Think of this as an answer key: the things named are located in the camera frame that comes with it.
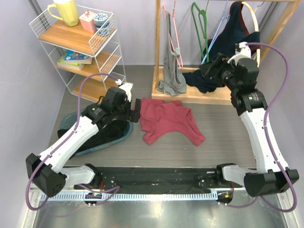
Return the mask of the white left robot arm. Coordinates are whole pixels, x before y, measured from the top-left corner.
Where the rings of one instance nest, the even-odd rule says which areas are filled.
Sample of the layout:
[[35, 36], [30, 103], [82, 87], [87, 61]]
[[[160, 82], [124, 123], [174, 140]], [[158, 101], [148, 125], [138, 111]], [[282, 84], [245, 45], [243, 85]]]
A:
[[26, 158], [29, 179], [48, 197], [64, 187], [85, 184], [97, 189], [102, 181], [100, 171], [91, 164], [64, 168], [65, 163], [79, 152], [92, 150], [123, 137], [129, 122], [138, 122], [141, 100], [131, 109], [132, 83], [111, 87], [102, 101], [91, 104], [77, 117], [76, 123], [51, 147], [39, 155]]

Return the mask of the light blue hanger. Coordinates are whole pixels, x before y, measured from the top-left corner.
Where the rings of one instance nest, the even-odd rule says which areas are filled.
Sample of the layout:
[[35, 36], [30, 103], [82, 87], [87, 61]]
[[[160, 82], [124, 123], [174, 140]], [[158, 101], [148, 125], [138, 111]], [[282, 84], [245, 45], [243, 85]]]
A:
[[224, 9], [222, 11], [220, 22], [218, 24], [218, 27], [216, 29], [216, 32], [215, 32], [212, 40], [211, 40], [211, 43], [206, 45], [206, 54], [202, 58], [201, 64], [209, 62], [209, 52], [211, 51], [211, 49], [212, 49], [212, 47], [213, 47], [213, 45], [215, 43], [215, 40], [216, 40], [216, 38], [219, 35], [219, 29], [221, 28], [221, 25], [222, 25], [223, 21], [226, 20], [226, 19], [228, 19], [230, 17], [229, 15], [226, 15], [227, 6], [228, 6], [228, 0], [226, 0], [226, 2], [225, 2], [225, 7], [224, 7]]

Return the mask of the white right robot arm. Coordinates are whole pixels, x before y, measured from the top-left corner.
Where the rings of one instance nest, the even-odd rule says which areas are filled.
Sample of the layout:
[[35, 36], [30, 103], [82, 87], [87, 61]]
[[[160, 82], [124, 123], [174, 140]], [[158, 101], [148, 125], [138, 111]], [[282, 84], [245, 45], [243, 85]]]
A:
[[231, 91], [231, 103], [248, 132], [256, 161], [256, 170], [238, 167], [230, 163], [223, 165], [214, 176], [217, 186], [224, 188], [231, 182], [244, 186], [251, 197], [277, 194], [289, 189], [291, 183], [299, 180], [296, 169], [290, 169], [274, 139], [269, 119], [265, 117], [268, 108], [262, 92], [256, 89], [259, 69], [257, 62], [241, 56], [230, 60], [218, 53], [205, 66], [200, 66], [205, 78]]

